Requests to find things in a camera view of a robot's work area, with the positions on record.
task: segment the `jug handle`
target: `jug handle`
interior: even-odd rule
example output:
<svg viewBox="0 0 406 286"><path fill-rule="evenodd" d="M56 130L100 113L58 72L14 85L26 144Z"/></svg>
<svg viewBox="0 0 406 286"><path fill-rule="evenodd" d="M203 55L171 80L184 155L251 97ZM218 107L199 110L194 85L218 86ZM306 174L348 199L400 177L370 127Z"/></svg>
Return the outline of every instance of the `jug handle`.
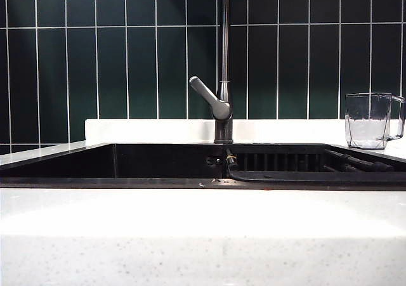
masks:
<svg viewBox="0 0 406 286"><path fill-rule="evenodd" d="M388 140L395 140L403 137L403 130L405 129L405 98L399 96L392 96L391 98L400 103L398 132L388 138Z"/></svg>

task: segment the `kitchen sink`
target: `kitchen sink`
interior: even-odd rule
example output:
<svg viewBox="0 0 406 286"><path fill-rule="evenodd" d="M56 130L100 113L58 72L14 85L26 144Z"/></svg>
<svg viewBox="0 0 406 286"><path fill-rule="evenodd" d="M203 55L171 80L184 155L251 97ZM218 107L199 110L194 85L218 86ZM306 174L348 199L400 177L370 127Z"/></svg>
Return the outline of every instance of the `kitchen sink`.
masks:
<svg viewBox="0 0 406 286"><path fill-rule="evenodd" d="M404 190L406 160L325 144L102 144L0 166L0 185Z"/></svg>

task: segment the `grout line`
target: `grout line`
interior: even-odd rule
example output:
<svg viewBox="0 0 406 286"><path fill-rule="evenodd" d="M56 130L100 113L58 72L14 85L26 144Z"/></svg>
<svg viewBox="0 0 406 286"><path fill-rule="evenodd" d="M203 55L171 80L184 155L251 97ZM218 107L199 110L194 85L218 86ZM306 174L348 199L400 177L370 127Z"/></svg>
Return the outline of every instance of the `grout line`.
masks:
<svg viewBox="0 0 406 286"><path fill-rule="evenodd" d="M216 93L218 90L218 0L216 0Z"/></svg>
<svg viewBox="0 0 406 286"><path fill-rule="evenodd" d="M129 119L129 88L128 88L128 22L127 22L127 0L124 0L124 20L126 29L126 96L127 96L127 119Z"/></svg>
<svg viewBox="0 0 406 286"><path fill-rule="evenodd" d="M279 119L279 0L277 6L277 114L276 119Z"/></svg>
<svg viewBox="0 0 406 286"><path fill-rule="evenodd" d="M248 45L249 45L249 0L247 0L247 28L246 28L246 31L247 31L247 44L246 44L246 46L247 46L247 48L246 48L246 50L247 50L247 82L246 82L246 119L248 119L248 92L249 92L249 89L248 89L248 79L249 79L249 64L248 64L248 62L249 62L249 57L248 57Z"/></svg>
<svg viewBox="0 0 406 286"><path fill-rule="evenodd" d="M155 73L156 73L156 85L157 85L157 119L159 119L159 78L158 78L158 7L155 0Z"/></svg>
<svg viewBox="0 0 406 286"><path fill-rule="evenodd" d="M185 0L185 52L186 52L186 119L189 119L189 44L188 44L188 0Z"/></svg>
<svg viewBox="0 0 406 286"><path fill-rule="evenodd" d="M341 111L341 0L339 0L339 25L338 25L338 99L337 119L340 119Z"/></svg>
<svg viewBox="0 0 406 286"><path fill-rule="evenodd" d="M66 59L66 104L67 104L67 127L68 143L70 143L70 108L69 108L69 63L68 63L68 16L67 0L65 0L65 59Z"/></svg>
<svg viewBox="0 0 406 286"><path fill-rule="evenodd" d="M37 114L38 114L38 143L41 143L41 116L39 110L39 61L38 61L38 10L37 10L37 0L35 2L35 13L36 13L36 64L37 64Z"/></svg>
<svg viewBox="0 0 406 286"><path fill-rule="evenodd" d="M402 0L402 22L403 22L403 6L404 0ZM400 96L403 94L403 24L400 28Z"/></svg>
<svg viewBox="0 0 406 286"><path fill-rule="evenodd" d="M96 55L96 104L97 119L100 119L100 101L99 101L99 59L98 59L98 42L97 42L97 0L95 0L95 55Z"/></svg>
<svg viewBox="0 0 406 286"><path fill-rule="evenodd" d="M6 28L8 28L8 8L7 0L4 0L4 8L6 13ZM8 40L8 29L6 29L6 45L7 45L7 89L8 89L8 134L10 137L10 153L11 153L11 144L13 142L11 137L11 91L10 91L10 47Z"/></svg>
<svg viewBox="0 0 406 286"><path fill-rule="evenodd" d="M310 0L308 0L308 29L307 29L307 102L306 114L309 119L309 106L310 106Z"/></svg>

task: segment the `tiled wall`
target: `tiled wall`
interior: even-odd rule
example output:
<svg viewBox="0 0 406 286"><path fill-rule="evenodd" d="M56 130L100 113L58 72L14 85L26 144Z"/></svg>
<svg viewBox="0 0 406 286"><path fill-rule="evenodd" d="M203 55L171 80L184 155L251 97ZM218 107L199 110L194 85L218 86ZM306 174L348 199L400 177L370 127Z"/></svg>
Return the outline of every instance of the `tiled wall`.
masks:
<svg viewBox="0 0 406 286"><path fill-rule="evenodd" d="M0 151L84 139L85 119L209 119L221 0L0 0ZM336 119L402 94L403 0L231 0L236 119Z"/></svg>

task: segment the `wall tile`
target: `wall tile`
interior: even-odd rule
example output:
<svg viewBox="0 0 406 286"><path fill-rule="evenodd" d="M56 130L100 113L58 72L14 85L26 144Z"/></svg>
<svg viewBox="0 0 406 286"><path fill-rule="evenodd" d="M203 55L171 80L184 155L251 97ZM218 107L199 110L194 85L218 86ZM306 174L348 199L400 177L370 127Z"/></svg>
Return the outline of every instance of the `wall tile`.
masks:
<svg viewBox="0 0 406 286"><path fill-rule="evenodd" d="M312 23L339 22L339 0L310 0Z"/></svg>
<svg viewBox="0 0 406 286"><path fill-rule="evenodd" d="M7 0L9 27L35 27L35 0Z"/></svg>
<svg viewBox="0 0 406 286"><path fill-rule="evenodd" d="M216 94L216 27L188 28L189 77L196 75ZM211 110L192 88L188 89L189 118L212 119Z"/></svg>
<svg viewBox="0 0 406 286"><path fill-rule="evenodd" d="M97 38L100 118L127 118L125 29L98 29Z"/></svg>
<svg viewBox="0 0 406 286"><path fill-rule="evenodd" d="M280 23L307 23L308 1L309 0L279 0Z"/></svg>
<svg viewBox="0 0 406 286"><path fill-rule="evenodd" d="M369 92L370 25L341 27L341 104L340 118L345 115L345 95Z"/></svg>
<svg viewBox="0 0 406 286"><path fill-rule="evenodd" d="M338 25L310 28L309 118L338 115Z"/></svg>
<svg viewBox="0 0 406 286"><path fill-rule="evenodd" d="M11 137L38 143L36 32L9 30Z"/></svg>
<svg viewBox="0 0 406 286"><path fill-rule="evenodd" d="M365 23L370 21L370 0L341 0L343 23Z"/></svg>
<svg viewBox="0 0 406 286"><path fill-rule="evenodd" d="M68 142L65 29L38 31L41 143Z"/></svg>
<svg viewBox="0 0 406 286"><path fill-rule="evenodd" d="M97 0L97 25L124 25L124 0Z"/></svg>
<svg viewBox="0 0 406 286"><path fill-rule="evenodd" d="M249 23L277 23L278 0L249 0Z"/></svg>
<svg viewBox="0 0 406 286"><path fill-rule="evenodd" d="M155 25L155 0L127 0L128 25Z"/></svg>
<svg viewBox="0 0 406 286"><path fill-rule="evenodd" d="M95 0L67 0L69 26L95 25Z"/></svg>
<svg viewBox="0 0 406 286"><path fill-rule="evenodd" d="M186 118L185 28L158 29L159 118Z"/></svg>
<svg viewBox="0 0 406 286"><path fill-rule="evenodd" d="M157 117L155 29L128 28L129 117Z"/></svg>
<svg viewBox="0 0 406 286"><path fill-rule="evenodd" d="M188 24L216 23L216 0L188 0Z"/></svg>
<svg viewBox="0 0 406 286"><path fill-rule="evenodd" d="M94 29L68 29L70 140L84 140L84 121L97 119Z"/></svg>
<svg viewBox="0 0 406 286"><path fill-rule="evenodd" d="M65 26L65 0L37 0L38 26Z"/></svg>
<svg viewBox="0 0 406 286"><path fill-rule="evenodd" d="M184 25L185 0L157 0L158 25Z"/></svg>
<svg viewBox="0 0 406 286"><path fill-rule="evenodd" d="M248 118L276 118L277 28L249 29Z"/></svg>
<svg viewBox="0 0 406 286"><path fill-rule="evenodd" d="M305 119L307 116L307 30L307 25L281 26L280 28L280 119Z"/></svg>

